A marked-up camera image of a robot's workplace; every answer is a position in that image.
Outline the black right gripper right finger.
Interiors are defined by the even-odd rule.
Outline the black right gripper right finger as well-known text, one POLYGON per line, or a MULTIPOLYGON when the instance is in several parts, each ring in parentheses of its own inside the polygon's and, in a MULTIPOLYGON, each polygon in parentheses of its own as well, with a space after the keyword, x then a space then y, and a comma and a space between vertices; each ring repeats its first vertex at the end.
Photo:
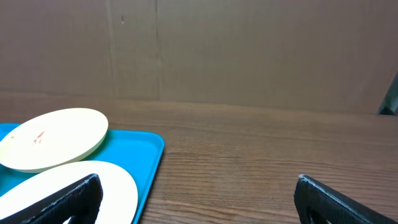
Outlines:
POLYGON ((393 219, 304 174, 298 177, 294 204, 301 223, 397 224, 393 219))

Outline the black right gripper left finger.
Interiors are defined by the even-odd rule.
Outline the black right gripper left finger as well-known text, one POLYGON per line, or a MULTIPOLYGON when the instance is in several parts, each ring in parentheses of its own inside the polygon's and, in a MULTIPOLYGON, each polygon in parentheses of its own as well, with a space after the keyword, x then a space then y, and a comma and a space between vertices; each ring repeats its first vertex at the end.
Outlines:
POLYGON ((6 218, 1 224, 94 224, 103 199, 98 174, 89 174, 6 218))

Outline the pink plate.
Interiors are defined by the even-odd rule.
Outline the pink plate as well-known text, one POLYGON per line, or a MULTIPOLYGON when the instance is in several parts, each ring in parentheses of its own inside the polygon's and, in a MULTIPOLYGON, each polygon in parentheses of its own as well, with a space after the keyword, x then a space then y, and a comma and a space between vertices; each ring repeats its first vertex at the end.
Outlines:
POLYGON ((98 174, 103 189, 95 223, 131 223, 138 201, 136 183, 122 167, 103 161, 72 162, 23 181, 1 196, 1 218, 21 211, 89 174, 98 174))

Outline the yellow plate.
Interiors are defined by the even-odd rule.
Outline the yellow plate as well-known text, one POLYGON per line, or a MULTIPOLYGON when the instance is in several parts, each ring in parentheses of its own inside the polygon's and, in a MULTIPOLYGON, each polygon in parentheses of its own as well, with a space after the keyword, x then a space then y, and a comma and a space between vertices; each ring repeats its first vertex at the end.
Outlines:
POLYGON ((93 153, 108 131, 107 117, 94 109, 67 108, 18 125, 1 139, 1 165, 39 173, 93 153))

